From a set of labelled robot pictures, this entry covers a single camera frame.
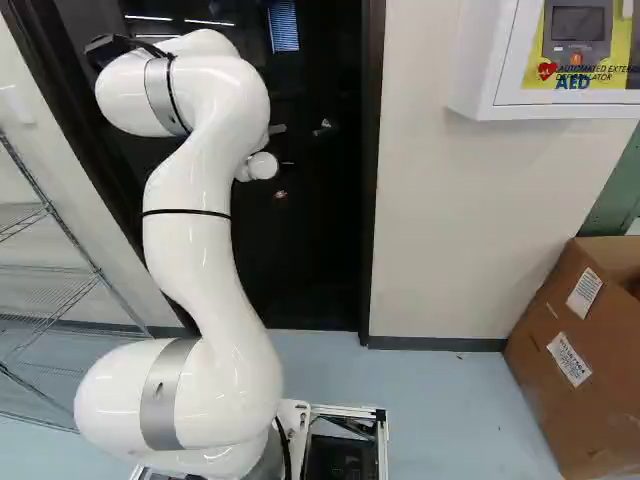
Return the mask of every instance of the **red heart logo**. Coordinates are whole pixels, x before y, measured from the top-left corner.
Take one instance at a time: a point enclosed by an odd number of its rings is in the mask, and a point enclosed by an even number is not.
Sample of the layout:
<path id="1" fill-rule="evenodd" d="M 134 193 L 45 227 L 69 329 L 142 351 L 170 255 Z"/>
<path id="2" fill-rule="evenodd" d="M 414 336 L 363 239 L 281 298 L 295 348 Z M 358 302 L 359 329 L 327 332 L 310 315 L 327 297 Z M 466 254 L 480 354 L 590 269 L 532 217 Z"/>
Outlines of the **red heart logo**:
<path id="1" fill-rule="evenodd" d="M 540 78 L 543 82 L 551 75 L 556 73 L 556 70 L 558 70 L 558 65 L 555 63 L 543 62 L 538 65 L 538 74 L 540 75 Z"/>

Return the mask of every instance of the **aed cabinet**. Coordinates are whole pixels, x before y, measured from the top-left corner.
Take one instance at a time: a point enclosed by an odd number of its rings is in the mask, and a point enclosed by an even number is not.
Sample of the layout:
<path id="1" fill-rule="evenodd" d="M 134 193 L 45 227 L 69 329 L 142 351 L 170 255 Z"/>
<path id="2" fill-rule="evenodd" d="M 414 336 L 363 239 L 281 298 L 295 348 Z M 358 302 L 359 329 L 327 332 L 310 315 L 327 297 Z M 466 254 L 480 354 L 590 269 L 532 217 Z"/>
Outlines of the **aed cabinet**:
<path id="1" fill-rule="evenodd" d="M 462 0 L 452 61 L 475 120 L 640 118 L 640 1 Z"/>

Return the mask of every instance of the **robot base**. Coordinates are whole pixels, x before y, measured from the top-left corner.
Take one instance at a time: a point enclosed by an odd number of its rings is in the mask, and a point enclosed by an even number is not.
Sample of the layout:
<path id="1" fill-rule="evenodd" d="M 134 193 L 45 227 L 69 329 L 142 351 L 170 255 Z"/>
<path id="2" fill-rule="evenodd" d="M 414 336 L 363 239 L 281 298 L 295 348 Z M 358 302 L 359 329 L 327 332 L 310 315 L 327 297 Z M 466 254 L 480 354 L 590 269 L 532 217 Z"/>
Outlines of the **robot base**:
<path id="1" fill-rule="evenodd" d="M 387 412 L 380 408 L 313 405 L 282 400 L 278 418 L 289 440 L 293 480 L 388 480 Z M 137 466 L 129 480 L 193 476 Z M 264 477 L 245 478 L 263 480 Z"/>

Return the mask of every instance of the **door frame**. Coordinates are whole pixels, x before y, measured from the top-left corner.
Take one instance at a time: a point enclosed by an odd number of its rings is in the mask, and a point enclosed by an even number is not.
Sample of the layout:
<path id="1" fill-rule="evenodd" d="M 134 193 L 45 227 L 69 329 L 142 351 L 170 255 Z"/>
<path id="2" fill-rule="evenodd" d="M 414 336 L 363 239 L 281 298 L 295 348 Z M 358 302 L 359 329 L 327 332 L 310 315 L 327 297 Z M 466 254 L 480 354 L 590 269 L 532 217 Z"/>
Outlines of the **door frame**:
<path id="1" fill-rule="evenodd" d="M 362 2 L 362 205 L 360 308 L 358 336 L 369 342 L 369 315 L 378 177 L 378 143 L 386 0 Z M 85 80 L 73 44 L 53 0 L 0 0 L 2 13 L 43 97 L 76 157 L 115 220 L 144 262 L 138 206 L 140 186 L 126 159 L 110 150 L 95 125 L 105 122 Z M 197 333 L 188 315 L 176 312 L 185 328 Z"/>

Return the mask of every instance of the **cardboard box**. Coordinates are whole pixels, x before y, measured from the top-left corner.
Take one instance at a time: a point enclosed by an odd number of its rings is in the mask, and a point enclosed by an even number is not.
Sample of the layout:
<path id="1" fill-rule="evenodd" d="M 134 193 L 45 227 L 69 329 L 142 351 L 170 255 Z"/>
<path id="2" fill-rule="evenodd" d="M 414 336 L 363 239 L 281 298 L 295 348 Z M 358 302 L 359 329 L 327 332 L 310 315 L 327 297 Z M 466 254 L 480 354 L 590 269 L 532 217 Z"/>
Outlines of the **cardboard box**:
<path id="1" fill-rule="evenodd" d="M 640 473 L 640 237 L 576 238 L 505 358 L 568 480 Z"/>

